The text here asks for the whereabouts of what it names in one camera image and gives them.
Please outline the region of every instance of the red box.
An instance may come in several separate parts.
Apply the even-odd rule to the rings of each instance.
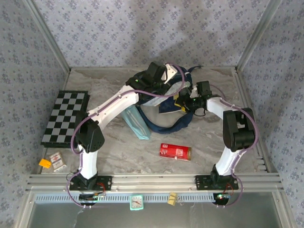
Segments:
[[[191,147],[162,143],[160,148],[160,156],[190,161]]]

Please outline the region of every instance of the teal clock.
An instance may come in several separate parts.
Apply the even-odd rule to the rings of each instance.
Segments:
[[[143,209],[143,195],[130,196],[130,210]]]

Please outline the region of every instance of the checkered board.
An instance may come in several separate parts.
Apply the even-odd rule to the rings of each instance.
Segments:
[[[59,91],[41,145],[70,148],[76,114],[79,110],[86,111],[88,101],[87,91]]]

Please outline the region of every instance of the marble surface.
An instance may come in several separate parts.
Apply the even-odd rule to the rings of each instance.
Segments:
[[[88,90],[90,100],[88,110],[97,107],[114,95],[125,81],[145,68],[123,69],[72,69],[67,82],[67,90]],[[241,105],[239,94],[230,70],[196,69],[192,73],[193,82],[209,80],[221,88],[228,101]],[[188,128],[168,135],[152,133],[150,140],[139,140],[122,117],[114,118],[103,130],[105,143],[98,152],[99,173],[209,173],[219,160],[224,143],[222,121],[212,113],[205,117],[193,117]],[[159,156],[161,143],[179,144],[192,147],[192,160],[179,161]],[[70,149],[48,149],[47,157],[60,151],[67,167],[60,172],[75,171],[79,158]],[[245,154],[236,172],[256,172],[255,154]],[[43,169],[42,173],[53,170]]]

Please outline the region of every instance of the wall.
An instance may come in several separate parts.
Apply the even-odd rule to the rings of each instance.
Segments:
[[[71,67],[234,66],[268,0],[35,0]]]
[[[0,227],[13,226],[66,73],[22,0],[0,1]]]
[[[283,0],[242,72],[260,133],[304,227],[304,2]]]

